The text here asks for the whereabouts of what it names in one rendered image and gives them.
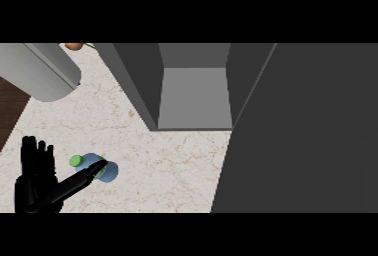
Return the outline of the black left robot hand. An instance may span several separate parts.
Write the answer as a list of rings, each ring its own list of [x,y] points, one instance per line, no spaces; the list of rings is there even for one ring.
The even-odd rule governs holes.
[[[63,201],[93,182],[107,161],[97,160],[62,182],[56,178],[53,146],[36,141],[34,136],[22,137],[22,173],[14,182],[14,212],[59,213]]]

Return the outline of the grey open cabinet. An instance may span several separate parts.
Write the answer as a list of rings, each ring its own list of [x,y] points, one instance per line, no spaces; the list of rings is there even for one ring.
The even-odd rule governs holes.
[[[274,50],[271,43],[94,47],[149,130],[233,129]]]

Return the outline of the dark grey cabinet door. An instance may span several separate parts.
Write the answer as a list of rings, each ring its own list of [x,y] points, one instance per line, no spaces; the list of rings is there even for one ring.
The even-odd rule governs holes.
[[[378,211],[378,44],[276,46],[231,132],[212,209]]]

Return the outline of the pale grey rounded appliance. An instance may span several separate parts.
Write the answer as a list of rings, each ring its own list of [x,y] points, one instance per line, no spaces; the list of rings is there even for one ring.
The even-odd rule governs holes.
[[[57,43],[0,43],[0,77],[53,102],[76,89],[81,71]]]

